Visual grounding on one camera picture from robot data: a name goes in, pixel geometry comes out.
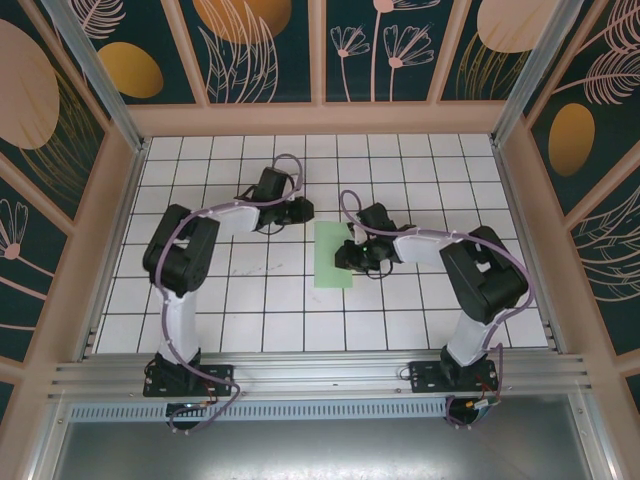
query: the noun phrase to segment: white grid floor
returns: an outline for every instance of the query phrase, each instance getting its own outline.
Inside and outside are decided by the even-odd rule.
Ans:
[[[154,138],[93,351],[153,353],[158,300],[142,255],[170,203],[190,209],[230,200],[257,183],[274,155],[305,166],[303,193],[316,220],[343,220],[338,192],[381,202],[405,223],[468,232],[493,227],[522,253],[486,135],[301,135]],[[296,172],[291,160],[279,168]],[[354,276],[351,289],[313,287],[313,223],[218,238],[198,292],[197,328],[209,352],[439,349],[459,305],[443,271],[396,265],[383,280]],[[510,348],[548,347],[537,308],[494,336]]]

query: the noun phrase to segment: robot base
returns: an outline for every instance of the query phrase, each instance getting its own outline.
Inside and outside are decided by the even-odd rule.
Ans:
[[[409,381],[413,393],[482,392],[482,383],[492,390],[498,388],[496,366],[486,359],[467,367],[455,385],[442,373],[441,362],[411,362]]]
[[[200,365],[200,352],[189,362],[192,367],[213,377],[233,380],[233,365]],[[231,387],[212,383],[211,394],[230,397]],[[197,375],[156,354],[153,364],[145,368],[143,396],[150,398],[208,397],[207,386]]]

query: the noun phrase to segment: green paper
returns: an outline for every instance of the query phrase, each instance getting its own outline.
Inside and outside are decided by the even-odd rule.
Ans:
[[[315,222],[315,288],[351,288],[353,276],[350,270],[335,267],[335,255],[345,240],[352,239],[346,223]]]

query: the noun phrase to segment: ventilation grille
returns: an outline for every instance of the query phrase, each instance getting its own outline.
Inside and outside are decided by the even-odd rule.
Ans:
[[[229,408],[220,421],[248,420],[340,420],[367,418],[444,417],[445,399],[339,400],[297,402],[245,401]],[[89,422],[165,422],[166,403],[76,404],[70,421]],[[209,407],[182,414],[176,421],[209,418],[220,407]]]

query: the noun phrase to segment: enclosure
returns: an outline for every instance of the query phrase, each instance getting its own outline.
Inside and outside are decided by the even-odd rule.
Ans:
[[[639,32],[637,0],[3,2],[0,477],[640,477]],[[142,394],[142,258],[169,205],[282,153],[314,219],[218,236],[196,331],[243,396],[193,448]],[[443,268],[318,287],[344,190],[397,226],[490,226],[531,274],[470,431],[402,375],[454,334]]]

